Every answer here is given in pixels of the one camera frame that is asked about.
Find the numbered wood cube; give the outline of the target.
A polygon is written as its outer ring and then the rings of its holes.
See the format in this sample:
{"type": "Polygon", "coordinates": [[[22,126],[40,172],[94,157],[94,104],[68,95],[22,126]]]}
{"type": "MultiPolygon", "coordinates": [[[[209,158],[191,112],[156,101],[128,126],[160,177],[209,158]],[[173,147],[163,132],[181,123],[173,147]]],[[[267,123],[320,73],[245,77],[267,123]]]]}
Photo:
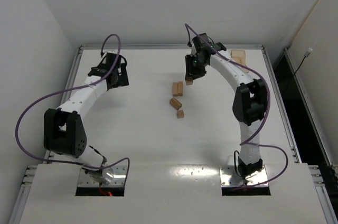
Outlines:
{"type": "Polygon", "coordinates": [[[184,111],[182,109],[179,109],[176,115],[178,119],[184,118],[184,111]]]}

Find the long light wood block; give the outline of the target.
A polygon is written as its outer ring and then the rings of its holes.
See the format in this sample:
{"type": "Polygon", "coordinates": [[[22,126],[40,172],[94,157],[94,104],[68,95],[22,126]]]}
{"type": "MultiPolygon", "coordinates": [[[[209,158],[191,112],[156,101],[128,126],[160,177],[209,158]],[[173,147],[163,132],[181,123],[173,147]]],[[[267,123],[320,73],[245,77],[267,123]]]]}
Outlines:
{"type": "Polygon", "coordinates": [[[173,96],[179,95],[179,84],[177,82],[174,82],[172,85],[172,95],[173,96]]]}

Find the clear amber plastic bin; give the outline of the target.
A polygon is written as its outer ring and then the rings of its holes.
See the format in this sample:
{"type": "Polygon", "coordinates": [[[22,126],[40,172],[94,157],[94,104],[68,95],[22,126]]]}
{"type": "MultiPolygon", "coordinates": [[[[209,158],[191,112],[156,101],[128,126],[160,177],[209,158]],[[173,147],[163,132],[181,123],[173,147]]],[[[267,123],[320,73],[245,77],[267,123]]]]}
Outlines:
{"type": "Polygon", "coordinates": [[[246,52],[245,50],[231,50],[231,57],[236,63],[246,66],[246,52]]]}

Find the dark grained wood block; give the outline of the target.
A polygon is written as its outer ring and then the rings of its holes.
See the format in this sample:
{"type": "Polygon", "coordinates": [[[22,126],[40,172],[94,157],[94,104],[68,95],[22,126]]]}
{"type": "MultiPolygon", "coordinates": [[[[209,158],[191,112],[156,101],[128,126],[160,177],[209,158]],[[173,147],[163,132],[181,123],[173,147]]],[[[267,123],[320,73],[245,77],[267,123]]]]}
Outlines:
{"type": "Polygon", "coordinates": [[[172,97],[170,99],[170,105],[174,107],[176,110],[179,110],[182,108],[182,103],[178,101],[175,97],[172,97]]]}

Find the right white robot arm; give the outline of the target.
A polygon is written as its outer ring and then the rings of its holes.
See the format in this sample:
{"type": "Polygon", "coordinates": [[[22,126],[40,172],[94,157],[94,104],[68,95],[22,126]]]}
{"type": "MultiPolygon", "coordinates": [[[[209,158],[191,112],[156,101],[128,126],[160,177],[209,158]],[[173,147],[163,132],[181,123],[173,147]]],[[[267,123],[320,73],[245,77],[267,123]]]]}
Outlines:
{"type": "Polygon", "coordinates": [[[232,112],[239,122],[241,139],[235,172],[245,179],[261,171],[259,126],[269,108],[265,82],[249,75],[248,69],[234,60],[222,43],[210,42],[205,33],[195,36],[188,46],[191,53],[185,56],[186,82],[204,77],[206,67],[211,66],[234,90],[232,112]]]}

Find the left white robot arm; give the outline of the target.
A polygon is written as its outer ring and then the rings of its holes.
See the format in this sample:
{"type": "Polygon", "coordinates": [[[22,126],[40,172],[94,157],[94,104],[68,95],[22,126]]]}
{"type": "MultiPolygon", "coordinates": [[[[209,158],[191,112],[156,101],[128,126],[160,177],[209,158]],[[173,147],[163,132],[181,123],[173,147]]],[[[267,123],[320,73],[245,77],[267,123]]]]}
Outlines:
{"type": "Polygon", "coordinates": [[[83,87],[56,109],[44,113],[44,148],[81,164],[85,174],[101,184],[109,184],[113,170],[107,159],[87,141],[83,118],[105,92],[129,84],[125,57],[107,52],[92,67],[83,87]]]}

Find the lettered wood cube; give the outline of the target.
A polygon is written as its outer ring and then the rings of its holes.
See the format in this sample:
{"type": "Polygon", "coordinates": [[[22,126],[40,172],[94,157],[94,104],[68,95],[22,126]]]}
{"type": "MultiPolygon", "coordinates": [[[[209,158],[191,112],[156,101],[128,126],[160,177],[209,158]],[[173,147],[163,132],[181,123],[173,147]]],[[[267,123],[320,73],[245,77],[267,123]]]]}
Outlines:
{"type": "Polygon", "coordinates": [[[185,83],[187,86],[191,86],[193,85],[193,80],[186,80],[185,83]]]}

